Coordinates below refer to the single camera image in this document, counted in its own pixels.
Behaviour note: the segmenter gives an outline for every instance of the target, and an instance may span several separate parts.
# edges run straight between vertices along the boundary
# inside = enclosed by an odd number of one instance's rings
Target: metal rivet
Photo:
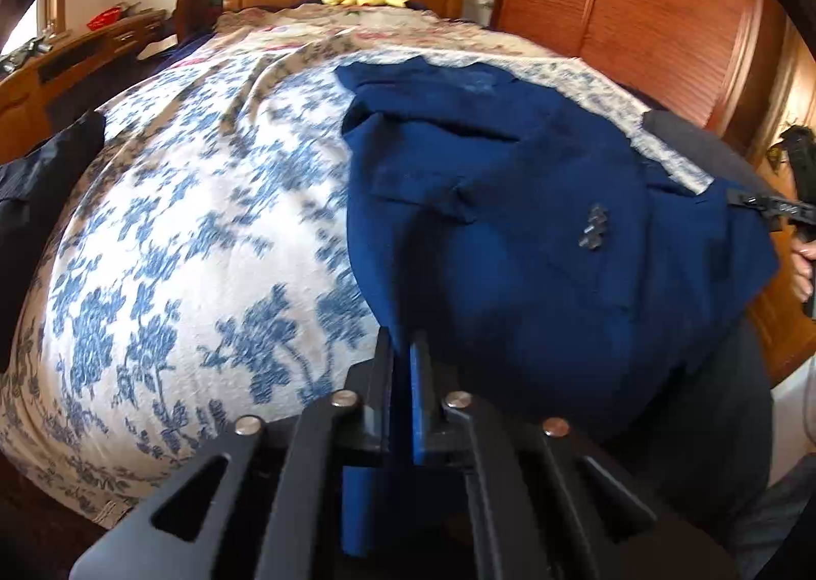
[[[246,416],[241,417],[238,421],[235,421],[235,432],[238,435],[254,435],[258,432],[264,422],[258,419],[258,417],[253,416]]]
[[[582,248],[588,248],[590,251],[594,251],[596,248],[601,246],[603,240],[599,235],[592,234],[592,235],[584,235],[581,239],[578,240],[578,246]]]
[[[445,405],[453,409],[465,409],[473,402],[473,396],[466,391],[452,391],[445,396]]]
[[[360,396],[350,389],[341,389],[331,395],[331,404],[336,408],[352,408],[358,403]]]
[[[601,205],[593,205],[589,210],[589,226],[603,232],[609,222],[606,214],[606,210]]]
[[[570,424],[566,419],[552,417],[541,424],[544,433],[549,437],[566,437],[570,433]]]

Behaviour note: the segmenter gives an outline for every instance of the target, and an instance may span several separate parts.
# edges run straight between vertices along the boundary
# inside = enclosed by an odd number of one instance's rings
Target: blue floral bedspread
[[[370,358],[377,324],[346,253],[351,95],[336,66],[418,54],[503,66],[612,119],[691,190],[710,182],[641,129],[640,102],[579,60],[529,57],[529,43],[507,55],[472,27],[469,41],[451,28],[446,50],[434,24],[432,50],[296,19],[230,24],[103,106],[105,148],[31,286],[0,379],[0,447],[105,526],[228,421],[298,413]]]

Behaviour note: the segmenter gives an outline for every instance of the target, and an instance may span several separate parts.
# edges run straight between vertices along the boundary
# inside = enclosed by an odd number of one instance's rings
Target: bedspread
[[[345,243],[349,61],[486,61],[615,122],[646,106],[580,60],[399,9],[227,15],[219,35],[100,110],[105,148],[66,205],[0,379],[0,447],[104,526],[244,413],[298,413],[370,358]]]

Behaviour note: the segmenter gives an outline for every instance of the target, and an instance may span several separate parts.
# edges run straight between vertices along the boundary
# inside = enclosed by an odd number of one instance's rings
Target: navy blue shirt
[[[337,69],[352,270],[407,358],[604,439],[694,372],[777,268],[762,219],[694,195],[606,118],[495,67]],[[600,246],[582,245],[605,210]]]

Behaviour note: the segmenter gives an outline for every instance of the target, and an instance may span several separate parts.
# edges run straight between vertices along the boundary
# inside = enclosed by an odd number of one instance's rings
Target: gray fabric
[[[726,548],[736,558],[744,580],[756,577],[776,553],[800,519],[814,487],[816,454],[811,454],[802,458],[733,523]]]
[[[668,110],[650,110],[643,115],[643,128],[715,178],[736,182],[751,193],[779,195],[754,172],[748,161],[714,133],[700,129]]]

